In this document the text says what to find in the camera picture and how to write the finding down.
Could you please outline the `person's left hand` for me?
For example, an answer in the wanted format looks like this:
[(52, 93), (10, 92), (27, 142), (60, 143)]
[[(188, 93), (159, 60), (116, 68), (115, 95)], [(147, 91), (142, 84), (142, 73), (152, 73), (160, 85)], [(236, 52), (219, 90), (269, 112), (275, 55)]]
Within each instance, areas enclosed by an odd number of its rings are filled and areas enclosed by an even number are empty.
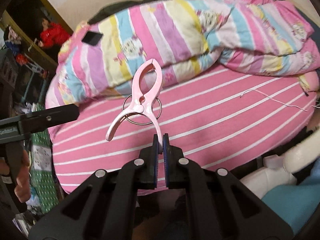
[(22, 151), (22, 165), (16, 177), (16, 187), (14, 192), (21, 203), (25, 203), (30, 199), (30, 178), (29, 178), (30, 161), (26, 150)]

